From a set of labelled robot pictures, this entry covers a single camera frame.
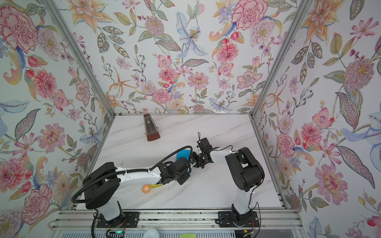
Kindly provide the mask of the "blue square paper sheet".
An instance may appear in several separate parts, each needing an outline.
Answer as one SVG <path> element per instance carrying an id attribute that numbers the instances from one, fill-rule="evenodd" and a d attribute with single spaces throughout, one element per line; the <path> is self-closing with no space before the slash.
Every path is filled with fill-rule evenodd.
<path id="1" fill-rule="evenodd" d="M 185 158 L 185 159 L 189 160 L 190 156 L 191 156 L 191 151 L 189 149 L 183 149 L 183 150 L 178 151 L 176 153 L 175 161 L 178 161 L 180 158 Z"/>

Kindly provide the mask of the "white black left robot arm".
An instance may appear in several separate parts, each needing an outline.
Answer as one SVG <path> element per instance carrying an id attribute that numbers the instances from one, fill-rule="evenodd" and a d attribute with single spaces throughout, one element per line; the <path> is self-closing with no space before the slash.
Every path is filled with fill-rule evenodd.
<path id="1" fill-rule="evenodd" d="M 168 184 L 177 181 L 182 185 L 190 177 L 191 163 L 186 158 L 161 163 L 153 169 L 117 168 L 108 162 L 91 173 L 84 181 L 84 203 L 87 210 L 95 210 L 107 222 L 124 218 L 119 201 L 113 195 L 127 186 Z"/>

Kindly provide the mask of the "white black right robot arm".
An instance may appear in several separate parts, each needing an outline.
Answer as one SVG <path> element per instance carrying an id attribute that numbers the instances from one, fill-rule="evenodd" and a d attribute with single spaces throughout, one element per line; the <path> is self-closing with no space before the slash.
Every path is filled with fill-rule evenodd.
<path id="1" fill-rule="evenodd" d="M 191 164 L 203 169 L 213 163 L 227 165 L 237 187 L 232 211 L 238 215 L 249 213 L 252 210 L 253 191 L 263 183 L 266 176 L 260 162 L 247 147 L 230 150 L 228 147 L 213 147 L 207 138 L 199 139 L 196 152 L 191 156 Z"/>

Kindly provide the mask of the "yellow block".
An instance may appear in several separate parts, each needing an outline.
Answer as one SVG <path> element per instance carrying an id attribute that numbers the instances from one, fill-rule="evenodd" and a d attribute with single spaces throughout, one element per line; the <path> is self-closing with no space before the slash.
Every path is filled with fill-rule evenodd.
<path id="1" fill-rule="evenodd" d="M 151 185 L 151 188 L 154 189 L 154 188 L 158 188 L 158 187 L 161 187 L 163 184 L 152 184 Z"/>

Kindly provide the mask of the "orange tape roll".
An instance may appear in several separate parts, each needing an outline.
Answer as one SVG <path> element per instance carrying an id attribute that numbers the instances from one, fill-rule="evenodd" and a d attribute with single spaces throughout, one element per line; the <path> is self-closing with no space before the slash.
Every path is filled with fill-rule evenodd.
<path id="1" fill-rule="evenodd" d="M 150 194 L 151 191 L 152 191 L 152 187 L 151 187 L 150 184 L 145 184 L 145 185 L 142 186 L 141 191 L 142 191 L 144 194 Z"/>

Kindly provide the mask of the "brown wooden metronome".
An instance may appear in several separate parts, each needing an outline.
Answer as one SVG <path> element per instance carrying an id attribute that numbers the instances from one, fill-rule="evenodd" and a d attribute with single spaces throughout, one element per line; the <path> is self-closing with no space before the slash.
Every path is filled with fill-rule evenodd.
<path id="1" fill-rule="evenodd" d="M 155 141 L 160 138 L 160 134 L 158 132 L 158 127 L 154 123 L 152 117 L 150 114 L 145 114 L 143 116 L 144 119 L 144 127 L 145 127 L 145 134 L 147 136 L 147 140 Z"/>

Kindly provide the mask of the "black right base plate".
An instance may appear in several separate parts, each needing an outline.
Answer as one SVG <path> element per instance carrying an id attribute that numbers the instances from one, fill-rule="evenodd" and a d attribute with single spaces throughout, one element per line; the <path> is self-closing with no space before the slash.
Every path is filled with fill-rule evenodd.
<path id="1" fill-rule="evenodd" d="M 255 211 L 239 214 L 234 211 L 220 211 L 215 223 L 220 228 L 259 228 L 260 218 Z"/>

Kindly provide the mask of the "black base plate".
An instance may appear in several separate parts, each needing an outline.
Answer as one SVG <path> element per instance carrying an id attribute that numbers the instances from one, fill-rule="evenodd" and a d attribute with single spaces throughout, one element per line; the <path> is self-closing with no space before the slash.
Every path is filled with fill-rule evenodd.
<path id="1" fill-rule="evenodd" d="M 101 214 L 97 222 L 96 228 L 136 228 L 139 221 L 139 212 L 122 212 L 122 215 L 115 219 L 107 221 Z"/>
<path id="2" fill-rule="evenodd" d="M 260 218 L 255 211 L 239 214 L 234 211 L 220 211 L 215 223 L 220 228 L 259 228 Z"/>

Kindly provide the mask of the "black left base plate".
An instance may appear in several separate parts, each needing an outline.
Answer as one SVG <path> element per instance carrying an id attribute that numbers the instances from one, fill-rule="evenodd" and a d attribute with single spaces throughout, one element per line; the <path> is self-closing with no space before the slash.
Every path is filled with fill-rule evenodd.
<path id="1" fill-rule="evenodd" d="M 115 219 L 107 221 L 101 214 L 97 222 L 96 228 L 136 228 L 139 221 L 139 212 L 122 212 L 122 215 Z"/>

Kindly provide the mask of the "aluminium front rail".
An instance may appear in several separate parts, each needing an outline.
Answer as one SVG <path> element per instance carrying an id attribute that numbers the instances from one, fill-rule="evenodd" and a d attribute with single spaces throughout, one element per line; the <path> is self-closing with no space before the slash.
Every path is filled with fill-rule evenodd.
<path id="1" fill-rule="evenodd" d="M 302 220 L 295 210 L 264 208 L 255 209 L 262 230 L 302 230 Z M 148 228 L 163 230 L 220 230 L 216 220 L 219 213 L 230 213 L 229 209 L 175 209 L 175 210 L 127 210 L 130 214 L 137 212 L 134 218 L 136 226 L 132 230 Z M 93 212 L 89 210 L 69 210 L 58 213 L 56 220 L 48 227 L 58 230 L 89 230 L 93 221 Z"/>

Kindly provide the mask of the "right back aluminium corner post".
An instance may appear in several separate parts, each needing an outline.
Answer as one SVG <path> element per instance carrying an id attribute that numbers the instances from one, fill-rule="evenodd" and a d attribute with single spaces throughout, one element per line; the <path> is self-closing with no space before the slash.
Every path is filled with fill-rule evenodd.
<path id="1" fill-rule="evenodd" d="M 266 95 L 267 95 L 273 81 L 275 80 L 275 77 L 276 77 L 278 71 L 280 70 L 281 66 L 283 65 L 284 59 L 287 56 L 287 53 L 289 52 L 289 50 L 291 48 L 291 44 L 292 44 L 293 40 L 295 39 L 295 36 L 296 36 L 296 34 L 297 34 L 301 24 L 302 24 L 302 20 L 307 15 L 307 12 L 308 12 L 310 5 L 311 5 L 311 3 L 308 0 L 300 1 L 300 5 L 297 8 L 295 16 L 291 22 L 291 25 L 290 25 L 290 28 L 288 31 L 288 35 L 285 38 L 285 40 L 283 41 L 282 46 L 280 47 L 278 55 L 275 58 L 274 65 L 269 72 L 268 78 L 265 81 L 265 84 L 262 88 L 262 91 L 261 91 L 260 96 L 257 100 L 257 103 L 256 103 L 256 105 L 255 105 L 255 107 L 251 113 L 252 119 L 254 119 L 260 113 L 260 109 L 261 109 L 263 102 L 265 101 Z"/>

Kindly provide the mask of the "aluminium corner post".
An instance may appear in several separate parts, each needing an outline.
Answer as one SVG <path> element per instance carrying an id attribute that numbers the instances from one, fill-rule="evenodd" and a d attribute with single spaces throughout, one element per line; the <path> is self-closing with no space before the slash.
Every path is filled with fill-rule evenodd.
<path id="1" fill-rule="evenodd" d="M 274 65 L 269 72 L 268 78 L 265 81 L 265 84 L 262 88 L 262 91 L 261 91 L 260 96 L 257 100 L 257 103 L 256 103 L 256 105 L 255 105 L 255 107 L 251 113 L 252 119 L 254 119 L 260 113 L 260 109 L 261 109 L 263 102 L 265 101 L 266 95 L 267 95 L 273 81 L 275 80 L 275 77 L 276 77 L 278 71 L 280 70 L 281 66 L 283 65 L 284 59 L 287 56 L 287 53 L 289 52 L 289 50 L 291 48 L 291 44 L 292 44 L 293 40 L 295 39 L 295 36 L 296 36 L 296 34 L 297 34 L 301 24 L 302 24 L 302 20 L 307 15 L 307 12 L 308 12 L 310 5 L 311 5 L 311 3 L 308 0 L 300 1 L 300 5 L 297 8 L 295 16 L 291 22 L 291 25 L 290 25 L 290 28 L 288 31 L 288 35 L 285 38 L 285 40 L 283 41 L 282 46 L 280 47 L 278 55 L 275 58 Z"/>
<path id="2" fill-rule="evenodd" d="M 68 44 L 69 48 L 73 51 L 75 60 L 84 71 L 90 84 L 93 86 L 94 91 L 98 95 L 98 98 L 100 102 L 102 103 L 104 110 L 110 115 L 111 120 L 113 120 L 116 114 L 114 110 L 112 109 L 112 107 L 110 106 L 110 103 L 107 100 L 106 95 L 103 92 L 95 74 L 93 73 L 87 60 L 83 56 L 80 46 L 77 44 L 75 38 L 72 35 L 72 32 L 70 31 L 68 25 L 66 24 L 56 4 L 54 3 L 54 1 L 50 1 L 50 0 L 47 0 L 47 1 L 42 0 L 42 4 L 46 8 L 47 12 L 50 14 L 53 22 L 57 25 L 57 28 L 61 32 L 63 39 Z"/>

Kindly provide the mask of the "left back aluminium corner post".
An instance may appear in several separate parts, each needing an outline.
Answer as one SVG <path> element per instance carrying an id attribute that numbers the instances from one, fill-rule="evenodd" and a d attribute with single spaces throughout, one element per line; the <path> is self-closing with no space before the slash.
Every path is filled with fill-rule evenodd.
<path id="1" fill-rule="evenodd" d="M 77 44 L 75 38 L 72 35 L 72 32 L 70 31 L 68 25 L 66 24 L 56 4 L 54 3 L 54 1 L 50 1 L 50 0 L 47 0 L 47 1 L 42 0 L 42 4 L 46 8 L 47 12 L 50 14 L 53 22 L 57 25 L 57 28 L 61 32 L 63 39 L 68 44 L 69 48 L 73 51 L 75 60 L 84 71 L 90 84 L 93 86 L 94 91 L 98 95 L 98 98 L 100 102 L 102 103 L 104 110 L 110 115 L 111 120 L 113 120 L 116 114 L 114 110 L 112 109 L 112 107 L 110 106 L 110 103 L 107 100 L 106 95 L 103 92 L 95 74 L 93 73 L 87 60 L 83 56 L 80 46 Z"/>

